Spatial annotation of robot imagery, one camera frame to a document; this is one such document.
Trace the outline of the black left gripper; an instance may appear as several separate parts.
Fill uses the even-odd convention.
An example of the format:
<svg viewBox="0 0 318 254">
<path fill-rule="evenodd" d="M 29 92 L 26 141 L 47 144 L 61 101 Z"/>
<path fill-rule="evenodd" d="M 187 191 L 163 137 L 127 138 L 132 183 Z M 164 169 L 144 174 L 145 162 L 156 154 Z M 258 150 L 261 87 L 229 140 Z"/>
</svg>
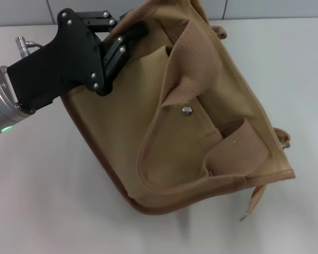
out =
<svg viewBox="0 0 318 254">
<path fill-rule="evenodd" d="M 60 11 L 54 39 L 7 69 L 18 103 L 37 111 L 81 85 L 100 96 L 111 93 L 114 79 L 130 59 L 130 47 L 148 29 L 144 22 L 132 25 L 114 38 L 106 53 L 95 33 L 111 32 L 129 12 L 117 20 L 107 10 Z"/>
</svg>

